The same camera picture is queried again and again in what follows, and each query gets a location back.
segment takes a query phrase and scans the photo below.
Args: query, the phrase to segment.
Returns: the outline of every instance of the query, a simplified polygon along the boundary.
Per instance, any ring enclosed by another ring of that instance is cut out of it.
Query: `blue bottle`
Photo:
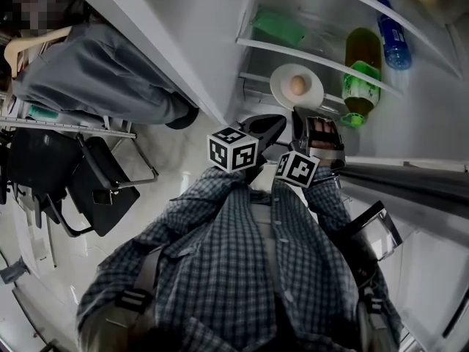
[[[392,9],[388,0],[378,0]],[[412,56],[405,42],[402,26],[387,15],[379,14],[378,26],[383,39],[384,57],[386,64],[396,70],[406,70],[412,65]]]

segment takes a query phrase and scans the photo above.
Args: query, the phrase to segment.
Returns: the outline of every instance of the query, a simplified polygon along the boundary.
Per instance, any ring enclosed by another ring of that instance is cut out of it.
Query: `clothes hanger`
[[[51,40],[66,37],[70,33],[71,29],[72,27],[68,26],[64,27],[63,29],[48,32],[47,34],[41,35],[40,37],[17,38],[11,40],[7,44],[7,47],[5,47],[4,57],[5,60],[7,60],[7,63],[12,68],[12,78],[16,78],[16,76],[18,75],[18,55],[20,52],[41,43],[50,42]]]

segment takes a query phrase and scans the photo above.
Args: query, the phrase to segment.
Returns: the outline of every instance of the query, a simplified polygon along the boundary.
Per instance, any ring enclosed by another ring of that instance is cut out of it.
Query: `plastic bottle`
[[[378,1],[392,9],[388,0]],[[381,13],[378,15],[378,26],[383,39],[386,64],[396,70],[409,69],[412,65],[412,55],[410,55],[409,47],[405,42],[402,26]]]
[[[365,28],[355,29],[347,38],[345,65],[381,81],[381,42]],[[380,88],[346,74],[342,98],[350,113],[341,118],[349,126],[362,126],[369,112],[380,100]]]

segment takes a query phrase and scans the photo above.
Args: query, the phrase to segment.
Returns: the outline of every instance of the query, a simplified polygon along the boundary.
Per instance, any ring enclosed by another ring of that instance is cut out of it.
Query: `green bottle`
[[[381,42],[365,28],[355,29],[347,38],[345,65],[381,81]],[[342,98],[350,113],[341,121],[354,128],[362,126],[380,100],[380,88],[350,74],[344,75]]]

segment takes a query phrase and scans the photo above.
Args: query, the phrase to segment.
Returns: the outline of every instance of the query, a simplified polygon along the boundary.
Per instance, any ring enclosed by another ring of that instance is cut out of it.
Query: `shirt button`
[[[286,290],[284,292],[284,295],[285,295],[285,299],[288,301],[288,302],[293,302],[293,295],[292,293],[289,291],[289,290]]]

